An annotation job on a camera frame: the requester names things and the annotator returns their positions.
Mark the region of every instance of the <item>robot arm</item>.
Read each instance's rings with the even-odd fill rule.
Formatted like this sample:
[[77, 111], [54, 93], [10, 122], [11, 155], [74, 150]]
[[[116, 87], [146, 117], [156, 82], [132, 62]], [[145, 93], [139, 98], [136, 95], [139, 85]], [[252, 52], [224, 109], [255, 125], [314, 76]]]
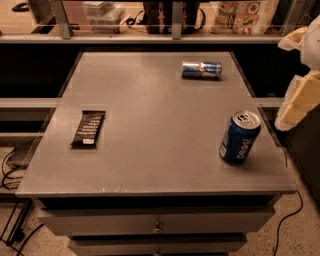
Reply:
[[278, 46], [284, 50], [300, 50], [301, 63], [311, 69], [304, 77], [294, 77], [278, 111], [275, 126], [287, 131], [320, 104], [320, 16], [308, 28], [289, 34]]

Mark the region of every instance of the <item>standing can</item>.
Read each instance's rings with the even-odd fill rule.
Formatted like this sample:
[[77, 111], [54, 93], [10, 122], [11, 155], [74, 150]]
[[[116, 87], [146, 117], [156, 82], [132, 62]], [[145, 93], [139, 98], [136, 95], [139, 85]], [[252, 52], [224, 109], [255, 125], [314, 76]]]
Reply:
[[243, 110], [229, 120], [222, 144], [221, 157], [230, 164], [243, 163], [261, 130], [261, 121], [255, 113]]

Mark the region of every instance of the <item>aluminum can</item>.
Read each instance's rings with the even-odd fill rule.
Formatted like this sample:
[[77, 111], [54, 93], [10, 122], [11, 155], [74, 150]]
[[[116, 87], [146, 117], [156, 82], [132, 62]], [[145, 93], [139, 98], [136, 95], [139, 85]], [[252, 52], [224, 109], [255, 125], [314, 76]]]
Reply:
[[218, 79], [222, 73], [222, 64], [220, 62], [182, 62], [183, 78], [205, 78]]
[[229, 120], [219, 153], [230, 164], [243, 163], [261, 130], [258, 115], [251, 111], [236, 112]]

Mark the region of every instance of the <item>drawer handle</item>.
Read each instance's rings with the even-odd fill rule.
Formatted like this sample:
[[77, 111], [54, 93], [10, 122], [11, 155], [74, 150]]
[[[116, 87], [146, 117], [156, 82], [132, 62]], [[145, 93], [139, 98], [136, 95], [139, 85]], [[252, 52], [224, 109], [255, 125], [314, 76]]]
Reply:
[[160, 223], [157, 222], [155, 228], [153, 229], [153, 233], [159, 234], [162, 233], [163, 229], [160, 227]]

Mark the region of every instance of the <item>drawer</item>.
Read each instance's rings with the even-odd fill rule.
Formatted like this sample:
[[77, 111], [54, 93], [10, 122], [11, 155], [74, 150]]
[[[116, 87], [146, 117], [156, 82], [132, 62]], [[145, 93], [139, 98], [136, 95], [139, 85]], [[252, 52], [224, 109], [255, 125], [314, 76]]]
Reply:
[[266, 209], [42, 210], [55, 235], [130, 235], [255, 232], [274, 214]]
[[68, 247], [79, 256], [221, 255], [237, 251], [245, 242], [245, 236], [239, 234], [163, 237], [120, 236], [96, 238], [96, 240], [71, 240]]

